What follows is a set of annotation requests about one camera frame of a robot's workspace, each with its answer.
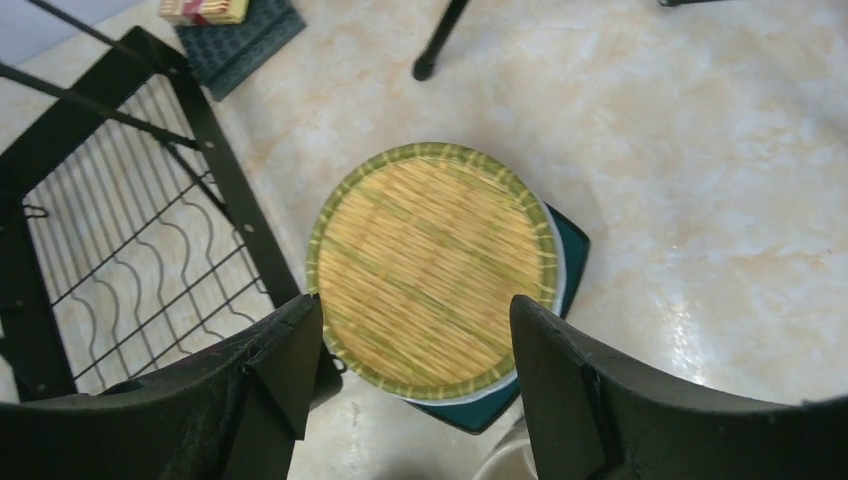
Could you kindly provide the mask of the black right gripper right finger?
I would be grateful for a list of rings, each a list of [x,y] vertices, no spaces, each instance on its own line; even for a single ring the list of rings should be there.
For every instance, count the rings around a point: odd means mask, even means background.
[[[847,401],[789,406],[647,365],[529,297],[510,306],[542,479],[843,479]]]

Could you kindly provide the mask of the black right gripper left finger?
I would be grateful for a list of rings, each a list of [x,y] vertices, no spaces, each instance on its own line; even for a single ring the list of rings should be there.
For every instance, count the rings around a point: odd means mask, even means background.
[[[283,479],[306,433],[322,308],[299,296],[101,394],[1,408],[5,479]]]

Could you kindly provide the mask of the black wire dish rack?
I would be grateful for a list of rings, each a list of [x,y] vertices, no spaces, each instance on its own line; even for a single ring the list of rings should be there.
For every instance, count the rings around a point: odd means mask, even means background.
[[[253,326],[300,289],[186,56],[142,27],[1,147],[1,399],[95,395]]]

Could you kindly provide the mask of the yellow bamboo pattern plate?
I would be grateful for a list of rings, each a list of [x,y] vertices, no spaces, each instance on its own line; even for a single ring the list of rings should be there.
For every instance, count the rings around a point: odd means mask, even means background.
[[[469,402],[517,376],[509,307],[550,309],[556,231],[491,156],[420,142],[354,169],[310,236],[308,290],[330,350],[366,382],[422,404]]]

